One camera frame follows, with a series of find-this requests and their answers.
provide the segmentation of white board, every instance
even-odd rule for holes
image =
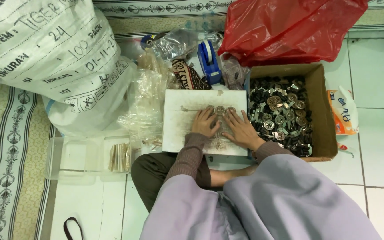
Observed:
[[[235,90],[166,90],[164,107],[163,151],[179,152],[190,133],[198,110],[212,105],[215,108],[234,107],[242,118],[241,110],[247,110],[246,91]],[[247,149],[239,147],[221,135],[232,131],[222,117],[221,128],[211,142],[204,146],[204,154],[247,156]]]

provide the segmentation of tape dispenser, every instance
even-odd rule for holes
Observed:
[[[217,64],[216,53],[210,41],[203,41],[198,45],[198,58],[202,72],[210,85],[221,81],[221,70]]]

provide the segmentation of white tile floor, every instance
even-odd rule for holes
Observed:
[[[359,107],[360,134],[338,136],[338,142],[348,146],[353,155],[339,152],[332,161],[312,163],[312,166],[339,184],[339,187],[369,215],[384,239],[384,32],[350,32],[349,39],[344,40],[336,61],[323,62],[323,65],[327,89],[337,89],[338,85],[342,85],[347,90],[353,90]],[[217,157],[213,162],[209,162],[209,166],[220,170],[245,166],[244,162],[243,165],[239,165],[238,161],[242,160],[235,157],[224,159]],[[104,192],[108,191],[108,187],[104,185]],[[87,225],[94,224],[90,228],[99,233],[99,238],[91,237],[97,236],[95,233],[88,235],[87,238],[139,239],[148,213],[130,175],[126,184],[125,182],[116,184],[109,191],[122,194],[103,193],[105,198],[103,200],[100,198],[99,204],[92,205],[92,208],[98,207],[98,209],[89,209],[87,214],[102,215],[102,222],[110,222],[110,228],[122,229],[122,237],[119,231],[114,231],[113,236],[102,235],[99,233],[100,222],[91,221],[87,222]],[[122,213],[121,225],[120,217],[116,215]]]

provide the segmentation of person's right hand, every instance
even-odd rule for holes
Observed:
[[[257,135],[244,110],[241,111],[244,121],[235,111],[228,109],[226,112],[227,114],[223,114],[223,118],[227,125],[232,129],[233,136],[227,132],[223,132],[222,135],[224,137],[238,146],[249,148],[253,151],[256,151],[265,143],[265,141]]]

